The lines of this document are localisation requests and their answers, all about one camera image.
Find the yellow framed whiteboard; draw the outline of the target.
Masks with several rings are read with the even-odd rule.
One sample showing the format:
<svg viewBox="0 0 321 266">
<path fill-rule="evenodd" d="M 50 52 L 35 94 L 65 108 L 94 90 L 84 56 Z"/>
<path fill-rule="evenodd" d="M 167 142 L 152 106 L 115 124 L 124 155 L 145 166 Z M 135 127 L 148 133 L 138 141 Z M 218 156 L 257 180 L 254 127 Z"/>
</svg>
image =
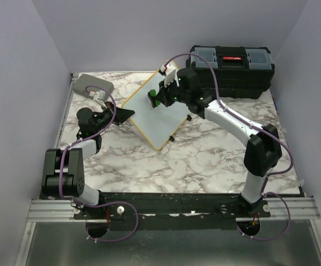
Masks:
<svg viewBox="0 0 321 266">
<path fill-rule="evenodd" d="M 159 82 L 163 79 L 155 71 L 121 106 L 135 111 L 130 120 L 154 150 L 161 150 L 190 114 L 186 105 L 181 103 L 174 103 L 170 107 L 151 106 L 147 93 L 152 89 L 158 91 Z"/>
</svg>

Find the green whiteboard eraser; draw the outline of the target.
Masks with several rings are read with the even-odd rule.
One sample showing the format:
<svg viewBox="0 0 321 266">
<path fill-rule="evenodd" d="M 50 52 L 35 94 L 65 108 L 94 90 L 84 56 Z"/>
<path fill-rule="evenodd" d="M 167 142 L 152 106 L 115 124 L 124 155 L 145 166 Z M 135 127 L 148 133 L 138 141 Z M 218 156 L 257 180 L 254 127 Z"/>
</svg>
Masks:
<svg viewBox="0 0 321 266">
<path fill-rule="evenodd" d="M 157 92 L 154 89 L 150 90 L 147 93 L 147 97 L 149 98 L 149 100 L 151 102 L 152 108 L 156 108 L 161 104 L 161 102 L 156 99 L 156 96 L 157 96 Z"/>
</svg>

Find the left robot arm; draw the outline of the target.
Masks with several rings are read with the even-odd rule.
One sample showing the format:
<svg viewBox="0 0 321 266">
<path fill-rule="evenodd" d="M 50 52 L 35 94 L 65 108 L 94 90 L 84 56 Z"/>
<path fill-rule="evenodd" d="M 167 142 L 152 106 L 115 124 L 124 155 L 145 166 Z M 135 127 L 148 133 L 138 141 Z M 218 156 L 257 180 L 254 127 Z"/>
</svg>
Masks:
<svg viewBox="0 0 321 266">
<path fill-rule="evenodd" d="M 64 149 L 48 149 L 45 152 L 42 194 L 86 204 L 86 211 L 92 218 L 101 218 L 106 206 L 101 201 L 100 192 L 85 183 L 84 160 L 101 151 L 101 134 L 111 124 L 120 125 L 134 114 L 134 110 L 119 108 L 109 101 L 101 112 L 90 108 L 79 109 L 76 142 Z"/>
</svg>

